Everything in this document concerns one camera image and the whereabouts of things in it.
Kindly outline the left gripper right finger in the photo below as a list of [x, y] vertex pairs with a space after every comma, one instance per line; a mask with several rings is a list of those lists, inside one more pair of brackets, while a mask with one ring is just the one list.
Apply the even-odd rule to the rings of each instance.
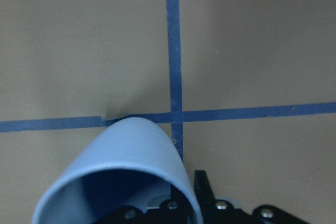
[[194, 172], [194, 192], [204, 223], [241, 223], [234, 206], [228, 200], [215, 197], [206, 171]]

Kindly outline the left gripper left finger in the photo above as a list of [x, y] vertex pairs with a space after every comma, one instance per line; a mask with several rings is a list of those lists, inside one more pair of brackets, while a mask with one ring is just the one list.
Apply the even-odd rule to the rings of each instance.
[[191, 205], [174, 186], [168, 199], [160, 200], [158, 206], [142, 211], [135, 206], [121, 206], [98, 220], [98, 223], [188, 223]]

